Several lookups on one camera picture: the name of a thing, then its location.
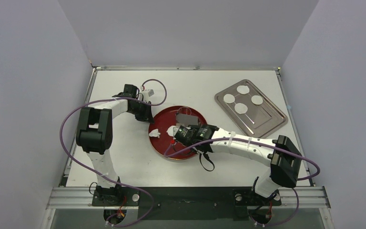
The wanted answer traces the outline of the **white dough piece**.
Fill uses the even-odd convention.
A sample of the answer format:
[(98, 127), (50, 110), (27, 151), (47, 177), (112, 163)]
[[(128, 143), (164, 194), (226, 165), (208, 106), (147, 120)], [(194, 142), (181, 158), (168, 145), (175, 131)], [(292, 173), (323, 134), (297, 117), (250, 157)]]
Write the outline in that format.
[(160, 133), (159, 129), (154, 129), (148, 135), (149, 135), (149, 137), (160, 138), (161, 133)]

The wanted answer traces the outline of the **round red lacquer tray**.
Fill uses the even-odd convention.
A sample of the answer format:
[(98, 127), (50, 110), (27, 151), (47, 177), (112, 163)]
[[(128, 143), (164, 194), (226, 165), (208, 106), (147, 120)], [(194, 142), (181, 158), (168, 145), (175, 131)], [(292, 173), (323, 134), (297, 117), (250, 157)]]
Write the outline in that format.
[(197, 116), (200, 120), (200, 125), (207, 123), (206, 119), (200, 112), (187, 106), (177, 105), (161, 110), (154, 116), (154, 123), (149, 124), (148, 128), (148, 132), (151, 132), (154, 129), (159, 129), (161, 133), (160, 138), (149, 137), (152, 147), (160, 155), (164, 154), (173, 140), (173, 137), (169, 136), (166, 131), (170, 126), (176, 125), (177, 113)]

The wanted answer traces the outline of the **round cut dough wrapper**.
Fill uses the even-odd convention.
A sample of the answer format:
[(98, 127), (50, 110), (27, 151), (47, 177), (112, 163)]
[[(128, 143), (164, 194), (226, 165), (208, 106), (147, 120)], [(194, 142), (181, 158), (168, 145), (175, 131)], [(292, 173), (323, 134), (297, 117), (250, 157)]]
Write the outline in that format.
[(179, 127), (178, 127), (178, 126), (172, 125), (172, 126), (170, 126), (170, 127), (167, 129), (166, 133), (167, 133), (169, 136), (174, 137), (174, 136), (176, 135), (176, 133), (177, 133), (177, 131), (178, 131), (178, 130), (179, 130)]

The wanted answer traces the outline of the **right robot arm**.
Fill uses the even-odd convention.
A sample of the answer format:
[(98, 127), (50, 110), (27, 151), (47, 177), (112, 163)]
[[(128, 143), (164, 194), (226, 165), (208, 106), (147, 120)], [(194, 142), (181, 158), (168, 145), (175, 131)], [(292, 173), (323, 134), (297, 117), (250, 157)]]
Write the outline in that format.
[(276, 139), (254, 138), (226, 131), (214, 125), (170, 126), (166, 133), (185, 149), (207, 153), (229, 153), (259, 162), (268, 171), (255, 179), (250, 199), (261, 204), (280, 188), (295, 188), (301, 166), (301, 153), (284, 135)]

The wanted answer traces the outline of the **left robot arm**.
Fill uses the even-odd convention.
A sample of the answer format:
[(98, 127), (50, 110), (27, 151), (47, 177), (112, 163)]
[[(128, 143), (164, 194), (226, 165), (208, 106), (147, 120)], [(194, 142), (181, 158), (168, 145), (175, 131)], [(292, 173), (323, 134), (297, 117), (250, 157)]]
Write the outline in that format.
[(140, 122), (153, 123), (150, 97), (152, 89), (126, 84), (122, 92), (110, 101), (98, 106), (81, 109), (77, 125), (76, 143), (90, 158), (97, 171), (97, 187), (94, 197), (109, 205), (124, 200), (120, 177), (117, 175), (110, 155), (113, 141), (112, 121), (123, 113), (130, 113)]

